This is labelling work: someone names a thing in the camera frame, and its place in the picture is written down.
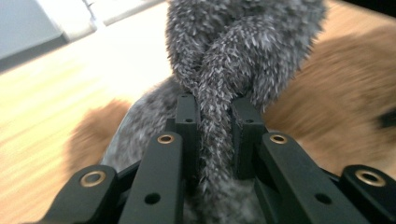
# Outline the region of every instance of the gray fuzzy plush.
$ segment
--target gray fuzzy plush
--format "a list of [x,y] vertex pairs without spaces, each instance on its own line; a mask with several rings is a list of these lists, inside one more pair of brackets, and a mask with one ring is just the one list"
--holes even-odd
[[174,74],[137,101],[102,164],[120,171],[142,158],[152,135],[189,91],[201,110],[201,181],[185,223],[265,223],[252,181],[233,178],[229,109],[236,97],[261,112],[287,87],[321,30],[321,0],[173,0],[167,47]]

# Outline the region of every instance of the wooden table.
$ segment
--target wooden table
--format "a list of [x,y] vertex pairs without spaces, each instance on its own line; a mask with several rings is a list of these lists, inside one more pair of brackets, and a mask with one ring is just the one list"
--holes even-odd
[[[329,1],[318,41],[395,20]],[[0,74],[0,223],[39,220],[70,177],[68,141],[90,109],[132,103],[170,76],[159,4]]]

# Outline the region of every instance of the brown plush toy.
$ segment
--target brown plush toy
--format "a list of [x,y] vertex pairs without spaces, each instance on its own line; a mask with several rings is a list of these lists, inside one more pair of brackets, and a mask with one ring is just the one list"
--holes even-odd
[[288,133],[324,169],[373,166],[396,178],[396,127],[378,118],[396,108],[395,27],[321,42],[269,107],[269,128]]

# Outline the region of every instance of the mounting hole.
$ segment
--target mounting hole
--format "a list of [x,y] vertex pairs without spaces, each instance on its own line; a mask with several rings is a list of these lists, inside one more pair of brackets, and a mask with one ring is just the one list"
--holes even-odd
[[85,174],[79,183],[84,188],[91,188],[99,185],[106,179],[106,174],[103,171],[92,171]]
[[156,204],[157,202],[159,202],[160,199],[161,199],[160,194],[158,194],[158,193],[150,193],[150,194],[146,195],[145,203],[153,205],[153,204]]
[[384,187],[387,182],[381,175],[376,174],[373,171],[369,170],[358,170],[355,173],[356,177],[365,184],[374,186],[374,187]]
[[324,204],[331,204],[332,203],[332,199],[329,198],[329,196],[327,196],[326,194],[323,193],[317,193],[315,194],[315,198],[318,200],[318,202],[320,203],[324,203]]
[[169,144],[175,140],[174,136],[171,134],[163,134],[158,137],[157,141],[161,144]]
[[286,144],[288,142],[288,139],[285,136],[279,134],[271,135],[270,139],[277,144]]

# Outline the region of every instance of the black metal bracket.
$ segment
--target black metal bracket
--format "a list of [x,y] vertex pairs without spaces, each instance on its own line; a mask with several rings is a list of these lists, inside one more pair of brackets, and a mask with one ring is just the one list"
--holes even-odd
[[357,5],[359,7],[366,7],[372,11],[383,13],[385,15],[396,18],[396,3],[393,0],[344,0],[350,4]]
[[393,108],[389,112],[381,115],[379,118],[382,128],[394,127],[396,126],[396,108]]
[[[368,166],[323,171],[297,142],[269,133],[248,99],[233,102],[235,178],[254,179],[268,223],[396,223],[396,181]],[[196,186],[199,114],[192,95],[150,139],[142,161],[116,172],[95,165],[73,175],[37,223],[181,223]]]

